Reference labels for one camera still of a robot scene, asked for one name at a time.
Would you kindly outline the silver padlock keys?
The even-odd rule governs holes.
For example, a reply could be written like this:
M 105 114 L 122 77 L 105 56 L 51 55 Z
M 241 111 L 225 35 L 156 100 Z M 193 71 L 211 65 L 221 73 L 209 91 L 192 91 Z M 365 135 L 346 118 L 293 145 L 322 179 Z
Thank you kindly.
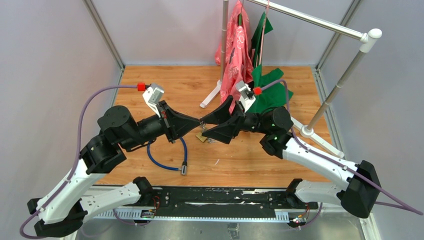
M 217 142 L 216 140 L 214 140 L 212 138 L 209 138 L 207 141 L 208 141 L 209 144 L 213 144 L 213 143 L 216 143 Z

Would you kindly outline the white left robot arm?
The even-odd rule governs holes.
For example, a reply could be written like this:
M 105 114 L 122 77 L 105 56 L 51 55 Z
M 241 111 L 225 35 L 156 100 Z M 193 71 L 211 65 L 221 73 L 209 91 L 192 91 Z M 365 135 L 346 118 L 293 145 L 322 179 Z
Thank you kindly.
M 159 103 L 161 116 L 135 121 L 123 105 L 109 108 L 97 121 L 100 132 L 77 154 L 77 162 L 66 177 L 45 197 L 28 201 L 28 210 L 39 218 L 36 238 L 61 238 L 77 231 L 93 217 L 124 205 L 149 206 L 154 199 L 152 185 L 145 177 L 94 196 L 86 191 L 125 161 L 126 152 L 146 147 L 160 136 L 169 142 L 183 137 L 200 125 L 200 120 L 177 112 L 165 101 Z

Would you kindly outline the brass padlock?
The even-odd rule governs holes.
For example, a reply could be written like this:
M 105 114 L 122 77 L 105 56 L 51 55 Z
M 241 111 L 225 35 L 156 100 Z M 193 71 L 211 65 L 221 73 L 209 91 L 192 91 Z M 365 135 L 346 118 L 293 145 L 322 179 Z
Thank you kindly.
M 208 140 L 208 138 L 206 136 L 203 136 L 202 132 L 198 132 L 195 135 L 202 143 L 206 142 Z

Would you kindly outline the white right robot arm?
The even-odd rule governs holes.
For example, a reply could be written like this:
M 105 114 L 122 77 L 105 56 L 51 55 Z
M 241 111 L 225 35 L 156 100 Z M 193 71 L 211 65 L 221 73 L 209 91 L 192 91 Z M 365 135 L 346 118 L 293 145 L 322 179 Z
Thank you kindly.
M 274 107 L 264 113 L 245 112 L 240 101 L 230 106 L 233 97 L 200 119 L 214 127 L 205 130 L 204 137 L 229 144 L 239 132 L 261 133 L 262 149 L 270 156 L 300 164 L 327 178 L 328 182 L 294 179 L 287 188 L 286 204 L 298 209 L 304 203 L 320 202 L 341 206 L 348 213 L 362 219 L 369 217 L 380 194 L 381 184 L 374 165 L 344 160 L 319 150 L 295 137 L 289 111 Z

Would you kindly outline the small silver cable-lock keys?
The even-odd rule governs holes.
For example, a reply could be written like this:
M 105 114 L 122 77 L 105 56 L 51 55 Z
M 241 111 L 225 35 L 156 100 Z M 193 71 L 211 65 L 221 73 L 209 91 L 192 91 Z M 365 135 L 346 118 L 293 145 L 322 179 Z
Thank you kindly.
M 204 131 L 206 131 L 206 130 L 207 130 L 207 127 L 206 127 L 206 124 L 205 124 L 205 123 L 202 123 L 202 124 L 200 125 L 200 127 L 201 127 L 201 131 L 202 131 L 202 132 L 204 132 Z

